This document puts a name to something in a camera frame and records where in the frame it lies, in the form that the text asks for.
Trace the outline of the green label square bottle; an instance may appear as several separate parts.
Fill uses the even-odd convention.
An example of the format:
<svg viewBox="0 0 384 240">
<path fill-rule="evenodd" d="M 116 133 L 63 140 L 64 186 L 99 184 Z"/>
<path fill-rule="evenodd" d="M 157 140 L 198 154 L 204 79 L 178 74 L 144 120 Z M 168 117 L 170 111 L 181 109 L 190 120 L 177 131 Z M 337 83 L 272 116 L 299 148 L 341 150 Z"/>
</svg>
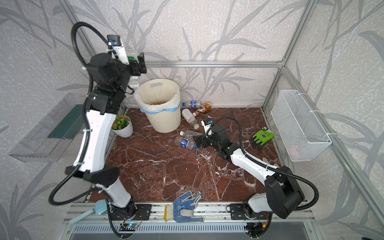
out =
<svg viewBox="0 0 384 240">
<path fill-rule="evenodd" d="M 129 68 L 131 71 L 131 78 L 129 81 L 129 87 L 132 89 L 137 89 L 140 86 L 139 76 L 140 72 L 140 64 L 133 56 L 128 56 Z"/>
</svg>

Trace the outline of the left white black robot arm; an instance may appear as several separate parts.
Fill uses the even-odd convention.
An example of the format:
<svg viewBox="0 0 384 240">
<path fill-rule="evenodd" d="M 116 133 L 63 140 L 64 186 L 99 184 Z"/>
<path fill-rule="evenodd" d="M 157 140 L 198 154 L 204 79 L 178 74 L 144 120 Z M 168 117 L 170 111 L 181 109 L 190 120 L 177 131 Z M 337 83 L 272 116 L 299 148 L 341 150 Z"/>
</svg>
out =
<svg viewBox="0 0 384 240">
<path fill-rule="evenodd" d="M 87 63 L 82 57 L 77 43 L 77 32 L 81 27 L 93 31 L 107 46 L 106 53 L 96 54 Z M 147 72 L 144 53 L 133 61 L 127 56 L 119 35 L 104 37 L 96 28 L 85 22 L 77 22 L 71 29 L 71 41 L 76 56 L 89 74 L 88 95 L 82 107 L 85 129 L 82 147 L 72 166 L 66 167 L 67 176 L 52 190 L 49 203 L 54 206 L 66 205 L 88 195 L 80 194 L 70 200 L 55 201 L 56 193 L 72 177 L 81 178 L 95 185 L 93 191 L 101 191 L 107 197 L 107 205 L 128 216 L 136 213 L 136 205 L 119 179 L 118 167 L 105 163 L 107 142 L 112 125 L 118 115 L 131 77 L 139 77 Z"/>
</svg>

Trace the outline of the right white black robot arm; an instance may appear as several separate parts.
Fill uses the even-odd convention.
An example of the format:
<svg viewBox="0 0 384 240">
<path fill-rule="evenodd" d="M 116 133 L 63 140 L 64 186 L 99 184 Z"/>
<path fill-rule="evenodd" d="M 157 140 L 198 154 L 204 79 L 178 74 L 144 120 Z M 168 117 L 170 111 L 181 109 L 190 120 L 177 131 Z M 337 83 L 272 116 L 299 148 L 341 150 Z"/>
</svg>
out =
<svg viewBox="0 0 384 240">
<path fill-rule="evenodd" d="M 286 219 L 292 212 L 309 209 L 320 197 L 318 188 L 310 181 L 293 174 L 290 168 L 276 167 L 251 155 L 243 145 L 230 141 L 224 126 L 206 120 L 204 135 L 195 137 L 198 147 L 212 147 L 227 162 L 245 170 L 265 187 L 262 194 L 253 194 L 243 202 L 243 214 L 255 219 L 263 213 Z"/>
</svg>

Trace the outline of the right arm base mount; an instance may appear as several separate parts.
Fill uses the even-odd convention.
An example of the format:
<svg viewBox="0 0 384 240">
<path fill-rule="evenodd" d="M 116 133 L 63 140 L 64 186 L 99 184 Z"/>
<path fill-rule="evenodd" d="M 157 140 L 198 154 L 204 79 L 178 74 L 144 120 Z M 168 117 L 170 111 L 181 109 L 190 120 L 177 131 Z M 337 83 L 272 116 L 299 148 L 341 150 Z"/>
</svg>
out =
<svg viewBox="0 0 384 240">
<path fill-rule="evenodd" d="M 226 206 L 226 211 L 230 213 L 232 220 L 260 220 L 267 221 L 270 218 L 270 212 L 254 212 L 248 205 L 229 204 Z"/>
</svg>

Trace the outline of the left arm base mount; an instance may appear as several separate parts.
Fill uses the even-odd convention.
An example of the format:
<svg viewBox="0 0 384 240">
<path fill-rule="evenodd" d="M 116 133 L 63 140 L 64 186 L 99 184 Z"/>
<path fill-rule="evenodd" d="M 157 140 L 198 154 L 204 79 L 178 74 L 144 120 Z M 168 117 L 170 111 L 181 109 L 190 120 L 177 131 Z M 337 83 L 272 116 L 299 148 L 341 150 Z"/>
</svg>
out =
<svg viewBox="0 0 384 240">
<path fill-rule="evenodd" d="M 118 208 L 111 205 L 109 216 L 112 221 L 134 220 L 134 221 L 148 221 L 151 214 L 151 204 L 131 204 L 126 208 Z"/>
</svg>

